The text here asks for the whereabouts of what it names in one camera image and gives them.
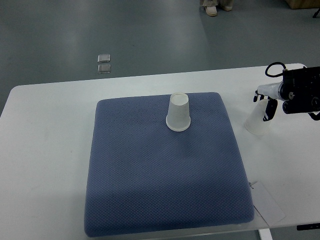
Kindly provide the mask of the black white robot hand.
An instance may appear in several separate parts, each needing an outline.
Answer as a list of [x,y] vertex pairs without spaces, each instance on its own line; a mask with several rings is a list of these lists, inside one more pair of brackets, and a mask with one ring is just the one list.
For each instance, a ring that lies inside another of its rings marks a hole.
[[278,107],[278,100],[283,100],[283,97],[281,97],[282,85],[282,82],[259,85],[254,93],[254,103],[258,100],[265,100],[266,97],[267,102],[262,119],[264,122],[268,122],[274,118]]

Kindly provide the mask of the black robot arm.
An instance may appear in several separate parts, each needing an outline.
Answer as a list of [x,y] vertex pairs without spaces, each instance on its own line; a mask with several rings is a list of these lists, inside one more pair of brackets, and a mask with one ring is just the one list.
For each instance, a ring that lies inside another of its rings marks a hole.
[[303,67],[282,72],[280,97],[285,114],[307,113],[320,119],[320,68]]

